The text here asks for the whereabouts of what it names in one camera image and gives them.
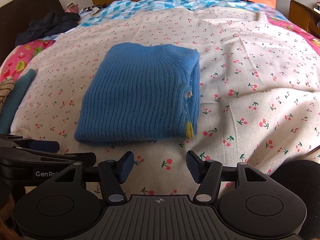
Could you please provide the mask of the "blue white checkered quilt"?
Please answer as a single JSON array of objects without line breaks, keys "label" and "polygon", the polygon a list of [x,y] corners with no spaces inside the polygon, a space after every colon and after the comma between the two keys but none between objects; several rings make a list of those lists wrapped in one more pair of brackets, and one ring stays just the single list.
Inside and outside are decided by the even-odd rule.
[{"label": "blue white checkered quilt", "polygon": [[183,8],[194,11],[214,6],[239,8],[251,12],[262,11],[271,18],[288,21],[283,14],[268,5],[240,0],[141,0],[138,2],[121,0],[112,2],[93,17],[89,12],[80,13],[81,20],[78,27],[90,27],[110,20],[126,20],[137,12],[173,8]]}]

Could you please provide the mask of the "blue striped knit sweater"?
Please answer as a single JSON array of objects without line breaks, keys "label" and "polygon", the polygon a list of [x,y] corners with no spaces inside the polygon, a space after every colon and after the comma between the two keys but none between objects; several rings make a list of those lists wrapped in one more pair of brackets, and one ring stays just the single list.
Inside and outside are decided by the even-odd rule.
[{"label": "blue striped knit sweater", "polygon": [[200,55],[172,44],[109,49],[86,90],[75,140],[94,146],[190,139],[200,112]]}]

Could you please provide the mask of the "white cherry print bedsheet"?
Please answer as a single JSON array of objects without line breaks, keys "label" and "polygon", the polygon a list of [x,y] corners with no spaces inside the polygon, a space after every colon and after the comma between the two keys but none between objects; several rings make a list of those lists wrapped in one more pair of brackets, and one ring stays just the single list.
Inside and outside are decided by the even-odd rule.
[{"label": "white cherry print bedsheet", "polygon": [[[104,56],[119,43],[174,44],[200,54],[200,116],[193,139],[92,147],[74,139],[82,98]],[[16,111],[14,135],[54,140],[61,153],[97,161],[135,155],[123,185],[131,194],[195,193],[187,151],[225,166],[244,161],[272,174],[281,164],[319,162],[319,55],[263,12],[212,7],[136,13],[60,35],[32,59],[37,71]]]}]

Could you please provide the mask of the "beige brown striped garment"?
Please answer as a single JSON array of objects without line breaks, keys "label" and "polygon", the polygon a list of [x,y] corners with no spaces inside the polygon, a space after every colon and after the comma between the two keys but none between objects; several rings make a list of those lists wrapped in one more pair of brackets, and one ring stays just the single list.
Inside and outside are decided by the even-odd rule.
[{"label": "beige brown striped garment", "polygon": [[3,105],[4,105],[8,95],[12,92],[14,87],[15,87],[15,81],[12,76],[8,76],[3,81],[1,81],[1,85],[0,85],[0,112],[2,111]]}]

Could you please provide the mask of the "pink cup on nightstand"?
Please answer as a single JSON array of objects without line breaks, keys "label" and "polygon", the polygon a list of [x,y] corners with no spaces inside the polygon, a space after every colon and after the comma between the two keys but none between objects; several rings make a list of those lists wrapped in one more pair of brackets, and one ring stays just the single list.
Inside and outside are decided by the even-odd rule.
[{"label": "pink cup on nightstand", "polygon": [[78,3],[77,2],[68,3],[67,8],[65,9],[65,12],[79,13]]}]

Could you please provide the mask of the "wooden desk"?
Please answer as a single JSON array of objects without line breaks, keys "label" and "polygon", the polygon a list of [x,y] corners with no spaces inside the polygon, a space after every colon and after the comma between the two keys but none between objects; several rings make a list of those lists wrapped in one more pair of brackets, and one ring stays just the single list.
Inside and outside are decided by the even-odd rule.
[{"label": "wooden desk", "polygon": [[290,0],[288,19],[295,25],[304,29],[307,33],[319,38],[319,13],[315,12],[313,9],[295,0]]}]

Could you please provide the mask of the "pink cartoon print pillow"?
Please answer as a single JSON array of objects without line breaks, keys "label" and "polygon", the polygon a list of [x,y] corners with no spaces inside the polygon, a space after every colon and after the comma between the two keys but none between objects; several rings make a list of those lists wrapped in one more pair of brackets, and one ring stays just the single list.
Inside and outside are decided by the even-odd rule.
[{"label": "pink cartoon print pillow", "polygon": [[23,73],[28,63],[43,50],[49,48],[55,40],[34,40],[17,46],[1,65],[1,81],[9,76],[16,81]]}]

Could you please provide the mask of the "dark navy clothes pile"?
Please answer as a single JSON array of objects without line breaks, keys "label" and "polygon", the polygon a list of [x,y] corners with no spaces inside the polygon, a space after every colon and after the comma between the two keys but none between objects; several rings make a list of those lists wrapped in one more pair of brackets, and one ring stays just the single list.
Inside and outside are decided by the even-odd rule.
[{"label": "dark navy clothes pile", "polygon": [[81,17],[78,13],[52,11],[44,18],[32,20],[26,31],[19,33],[16,37],[15,46],[60,33],[65,33],[78,26]]}]

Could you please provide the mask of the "dark brown headboard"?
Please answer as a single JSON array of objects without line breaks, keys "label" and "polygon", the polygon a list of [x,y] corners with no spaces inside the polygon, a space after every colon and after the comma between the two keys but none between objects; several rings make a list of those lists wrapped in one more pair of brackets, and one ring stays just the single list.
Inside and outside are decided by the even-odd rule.
[{"label": "dark brown headboard", "polygon": [[59,0],[13,0],[1,7],[0,41],[1,62],[15,48],[16,37],[26,31],[31,20],[38,20],[48,13],[64,12]]}]

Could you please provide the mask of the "teal folded garment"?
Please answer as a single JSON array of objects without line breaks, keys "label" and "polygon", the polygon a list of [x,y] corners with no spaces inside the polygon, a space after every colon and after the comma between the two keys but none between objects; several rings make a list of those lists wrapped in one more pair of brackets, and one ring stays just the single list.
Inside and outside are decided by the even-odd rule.
[{"label": "teal folded garment", "polygon": [[9,134],[16,111],[22,102],[29,86],[36,76],[36,71],[29,69],[15,81],[13,90],[9,93],[1,110],[1,134]]}]

